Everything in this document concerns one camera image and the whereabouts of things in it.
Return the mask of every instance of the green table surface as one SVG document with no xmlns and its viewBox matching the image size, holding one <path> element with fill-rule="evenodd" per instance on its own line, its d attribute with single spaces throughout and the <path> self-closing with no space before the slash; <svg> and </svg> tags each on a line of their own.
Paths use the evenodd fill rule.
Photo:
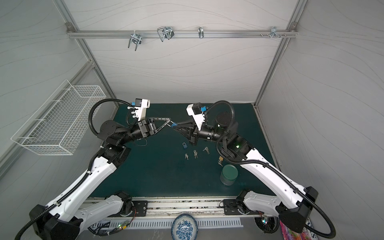
<svg viewBox="0 0 384 240">
<path fill-rule="evenodd" d="M 146 117 L 171 118 L 174 122 L 191 119 L 186 107 L 188 104 L 151 104 Z M 270 163 L 272 156 L 258 123 L 251 104 L 234 104 L 235 120 L 239 123 L 238 134 L 247 139 Z M 114 120 L 125 124 L 127 106 L 121 105 Z M 217 113 L 229 111 L 217 106 L 209 114 L 209 125 L 213 124 Z M 257 193 L 274 195 L 253 174 L 236 166 L 238 178 L 231 186 L 220 181 L 222 167 L 217 161 L 219 154 L 215 151 L 215 143 L 199 140 L 196 146 L 180 133 L 166 126 L 154 136 L 145 140 L 128 143 L 131 152 L 126 161 L 91 194 L 91 197 L 106 197 L 118 191 L 125 191 L 134 197 L 185 197 L 185 196 L 233 196 L 243 189 Z M 210 154 L 203 149 L 209 148 Z"/>
</svg>

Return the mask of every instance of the horizontal metal bar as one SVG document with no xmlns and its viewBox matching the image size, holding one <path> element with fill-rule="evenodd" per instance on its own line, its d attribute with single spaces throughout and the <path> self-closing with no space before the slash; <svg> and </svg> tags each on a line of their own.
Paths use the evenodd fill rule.
<svg viewBox="0 0 384 240">
<path fill-rule="evenodd" d="M 67 33 L 70 38 L 130 38 L 134 31 L 75 31 Z M 141 38 L 159 38 L 155 30 L 135 31 Z M 172 38 L 199 38 L 197 30 L 174 31 Z M 204 30 L 204 38 L 269 38 L 271 30 Z M 298 32 L 277 30 L 275 38 L 295 38 Z"/>
</svg>

